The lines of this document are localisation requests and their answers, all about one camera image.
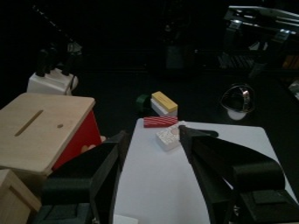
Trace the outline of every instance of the wooden block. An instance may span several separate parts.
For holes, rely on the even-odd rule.
[[[152,98],[168,112],[177,110],[177,104],[160,91],[152,94]]]
[[[0,223],[25,224],[41,202],[9,169],[0,170]]]
[[[150,105],[152,105],[152,109],[154,111],[154,113],[158,116],[177,116],[177,110],[168,112],[162,106],[154,101],[154,99],[150,99]]]
[[[156,132],[156,141],[165,151],[169,151],[180,145],[180,125],[186,126],[186,123],[180,121],[170,127]]]
[[[177,116],[145,116],[145,128],[162,128],[169,127],[177,123]]]

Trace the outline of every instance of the dark background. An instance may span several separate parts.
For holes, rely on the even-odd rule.
[[[297,2],[257,0],[13,0],[0,7],[0,108],[26,88],[37,53],[54,43],[57,62],[70,40],[82,46],[71,72],[161,72],[164,48],[220,49],[229,5],[264,5],[296,12]],[[164,27],[174,23],[172,31]],[[253,42],[245,36],[244,42]]]

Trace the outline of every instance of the shiny metal object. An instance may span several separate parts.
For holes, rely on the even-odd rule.
[[[218,100],[228,118],[241,120],[254,109],[254,92],[246,83],[232,84]]]

